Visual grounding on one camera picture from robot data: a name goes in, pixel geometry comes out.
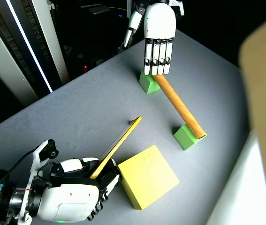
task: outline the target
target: led light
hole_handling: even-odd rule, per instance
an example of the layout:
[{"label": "led light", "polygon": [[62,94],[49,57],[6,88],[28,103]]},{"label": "led light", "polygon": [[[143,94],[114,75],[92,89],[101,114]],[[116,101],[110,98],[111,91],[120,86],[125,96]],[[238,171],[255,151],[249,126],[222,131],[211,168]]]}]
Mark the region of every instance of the led light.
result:
[{"label": "led light", "polygon": [[45,74],[44,74],[44,72],[43,72],[43,70],[42,70],[42,68],[41,68],[41,66],[40,66],[40,64],[39,64],[39,62],[38,62],[38,59],[37,59],[37,57],[36,57],[36,55],[35,55],[35,53],[34,53],[32,47],[31,47],[31,45],[30,45],[30,43],[29,43],[29,40],[27,39],[27,37],[26,37],[26,35],[25,35],[25,33],[24,33],[24,30],[23,30],[23,28],[22,28],[22,26],[21,26],[21,24],[20,24],[20,22],[19,22],[19,19],[18,19],[17,15],[16,15],[16,12],[15,12],[15,10],[14,10],[14,8],[13,8],[13,6],[12,6],[10,0],[6,0],[6,2],[7,2],[7,4],[8,4],[8,6],[9,6],[9,8],[10,8],[10,11],[11,11],[11,13],[12,13],[14,19],[15,19],[15,22],[16,22],[16,24],[17,24],[19,30],[20,30],[20,33],[21,33],[22,37],[24,38],[24,41],[25,41],[27,47],[29,48],[29,51],[30,51],[30,53],[31,53],[31,55],[32,55],[32,57],[33,57],[33,59],[34,59],[36,65],[37,65],[37,67],[38,67],[38,69],[39,69],[39,71],[40,71],[40,73],[41,73],[41,75],[42,75],[42,77],[43,77],[43,79],[44,79],[44,81],[45,81],[45,83],[46,83],[48,89],[49,89],[49,91],[50,91],[50,93],[52,93],[53,90],[52,90],[51,86],[49,85],[49,82],[48,82],[48,80],[47,80],[47,78],[46,78],[46,76],[45,76]]}]

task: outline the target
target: yellow block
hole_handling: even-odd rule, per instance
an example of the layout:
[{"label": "yellow block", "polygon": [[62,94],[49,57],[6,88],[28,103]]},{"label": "yellow block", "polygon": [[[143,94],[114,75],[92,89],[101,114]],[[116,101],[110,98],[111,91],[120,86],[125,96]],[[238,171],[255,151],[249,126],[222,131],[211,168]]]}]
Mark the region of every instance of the yellow block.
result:
[{"label": "yellow block", "polygon": [[136,210],[143,210],[180,183],[156,145],[118,165],[122,185]]}]

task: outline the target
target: green block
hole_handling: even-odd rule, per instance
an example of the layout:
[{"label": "green block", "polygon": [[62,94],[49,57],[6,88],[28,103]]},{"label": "green block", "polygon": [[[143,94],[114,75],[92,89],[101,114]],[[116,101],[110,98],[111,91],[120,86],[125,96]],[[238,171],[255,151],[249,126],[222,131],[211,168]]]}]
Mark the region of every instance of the green block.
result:
[{"label": "green block", "polygon": [[197,139],[187,125],[181,126],[180,129],[178,129],[178,131],[174,134],[175,139],[179,142],[184,150],[187,150],[192,145],[198,143],[206,136],[207,135]]},{"label": "green block", "polygon": [[152,93],[160,89],[160,86],[157,82],[152,78],[151,75],[144,75],[144,72],[141,72],[139,83],[145,90],[147,94]]}]

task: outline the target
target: wooden rod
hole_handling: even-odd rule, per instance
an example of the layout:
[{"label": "wooden rod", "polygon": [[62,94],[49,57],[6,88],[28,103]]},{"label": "wooden rod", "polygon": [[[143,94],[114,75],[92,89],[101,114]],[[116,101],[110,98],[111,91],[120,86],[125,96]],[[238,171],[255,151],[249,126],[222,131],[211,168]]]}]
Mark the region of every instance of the wooden rod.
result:
[{"label": "wooden rod", "polygon": [[135,129],[135,127],[138,125],[138,123],[141,121],[142,117],[139,116],[135,120],[130,121],[131,126],[129,129],[124,133],[124,135],[119,139],[119,141],[116,143],[116,145],[111,149],[111,151],[107,154],[107,156],[100,162],[99,166],[96,168],[96,170],[91,175],[91,179],[96,179],[100,172],[104,169],[107,162],[110,160],[112,155],[117,151],[117,149],[120,147],[120,145],[124,142],[124,140],[129,136],[129,134]]},{"label": "wooden rod", "polygon": [[163,75],[155,75],[152,76],[155,81],[158,83],[158,85],[161,87],[171,104],[175,107],[175,109],[178,111],[180,116],[183,118],[189,129],[193,132],[194,136],[199,139],[206,135],[205,131],[202,129],[202,127],[198,124],[198,122],[195,120],[187,106],[184,104],[184,102],[181,100],[181,98],[178,96],[176,91],[173,89],[173,87],[170,85],[168,80]]}]

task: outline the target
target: table surface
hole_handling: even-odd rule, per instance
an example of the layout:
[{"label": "table surface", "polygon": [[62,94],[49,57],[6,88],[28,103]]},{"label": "table surface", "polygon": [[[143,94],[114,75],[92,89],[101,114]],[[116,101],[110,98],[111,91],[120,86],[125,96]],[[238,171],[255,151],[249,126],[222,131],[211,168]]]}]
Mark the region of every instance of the table surface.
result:
[{"label": "table surface", "polygon": [[[120,185],[91,223],[205,224],[249,132],[240,70],[177,31],[167,79],[208,134],[183,151],[173,137],[183,120],[161,90],[147,95],[139,85],[143,60],[144,41],[1,123],[0,169],[50,138],[60,151],[57,162],[103,158],[128,121],[142,116],[114,159],[121,163],[156,144],[180,184],[145,210],[134,210]],[[31,163],[28,157],[13,172],[19,187]],[[33,224],[53,223],[35,218]]]}]

